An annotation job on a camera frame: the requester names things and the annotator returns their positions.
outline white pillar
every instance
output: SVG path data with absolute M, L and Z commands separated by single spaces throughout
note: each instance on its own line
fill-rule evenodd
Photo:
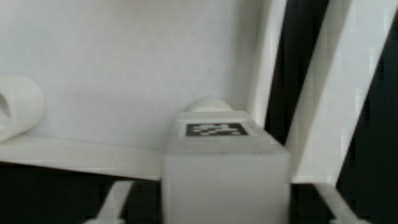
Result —
M 287 148 L 294 182 L 337 184 L 398 0 L 333 0 Z

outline black gap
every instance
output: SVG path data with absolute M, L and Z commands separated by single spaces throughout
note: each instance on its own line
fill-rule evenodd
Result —
M 290 0 L 265 130 L 285 144 L 329 0 Z
M 398 220 L 398 16 L 370 87 L 338 188 L 358 215 Z

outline white cable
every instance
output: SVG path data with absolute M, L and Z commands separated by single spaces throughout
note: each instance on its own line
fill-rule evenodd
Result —
M 97 219 L 90 220 L 86 224 L 125 224 L 125 220 L 120 218 L 120 215 L 132 186 L 134 181 L 118 181 L 114 183 L 98 217 Z
M 335 186 L 331 184 L 315 184 L 315 188 L 337 216 L 331 224 L 369 224 L 365 220 L 360 220 Z

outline white surface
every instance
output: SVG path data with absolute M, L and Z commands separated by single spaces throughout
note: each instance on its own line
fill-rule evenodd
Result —
M 242 112 L 196 112 L 184 113 L 178 119 L 164 157 L 168 224 L 289 223 L 290 155 L 248 117 Z M 187 124 L 223 123 L 226 119 L 251 123 L 258 135 L 178 135 Z
M 45 95 L 22 75 L 0 76 L 0 141 L 24 133 L 45 115 Z
M 214 96 L 246 108 L 262 0 L 0 0 L 0 74 L 47 95 L 36 136 L 162 149 Z
M 294 182 L 337 184 L 398 0 L 333 0 L 287 148 Z
M 278 60 L 280 37 L 283 32 L 287 0 L 265 1 L 260 28 L 260 45 L 255 63 L 253 85 L 248 111 L 258 125 L 265 126 L 271 87 Z
M 161 180 L 162 154 L 155 150 L 19 136 L 0 143 L 4 162 Z
M 324 201 L 331 208 L 335 217 L 338 219 L 337 224 L 361 224 L 361 220 L 353 212 L 353 209 L 347 205 L 345 199 L 340 195 L 340 192 L 333 185 L 329 184 L 315 184 L 315 188 L 321 192 Z
M 234 111 L 234 108 L 225 100 L 218 98 L 200 99 L 189 106 L 187 112 L 221 112 Z
M 107 224 L 114 220 L 120 220 L 132 186 L 134 186 L 134 181 L 118 181 L 114 183 L 109 196 L 104 202 L 102 211 L 97 217 L 100 223 L 104 224 Z

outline white plastic part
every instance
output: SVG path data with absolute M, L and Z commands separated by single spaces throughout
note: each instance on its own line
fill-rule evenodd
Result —
M 193 124 L 237 125 L 242 136 L 187 136 Z M 242 111 L 184 113 L 164 156 L 166 224 L 287 224 L 290 154 Z
M 271 87 L 278 60 L 287 0 L 271 0 L 264 2 L 265 6 L 260 28 L 260 46 L 248 108 L 253 119 L 262 127 L 265 126 L 265 116 L 269 110 Z
M 331 224 L 367 224 L 367 221 L 360 220 L 353 212 L 335 186 L 331 184 L 315 184 L 315 188 L 321 192 L 322 198 L 337 216 L 337 220 L 331 222 Z
M 125 220 L 120 218 L 120 216 L 132 186 L 134 181 L 118 181 L 114 183 L 98 217 L 97 219 L 90 220 L 86 224 L 125 224 Z
M 331 224 L 345 224 L 340 220 L 331 220 Z M 372 224 L 367 220 L 360 220 L 354 224 Z
M 234 111 L 230 104 L 219 98 L 200 99 L 187 108 L 187 112 Z
M 24 133 L 45 115 L 45 94 L 29 77 L 0 76 L 0 141 Z
M 162 153 L 65 139 L 19 136 L 0 143 L 4 162 L 161 180 Z
M 287 148 L 296 183 L 337 184 L 398 0 L 333 0 Z

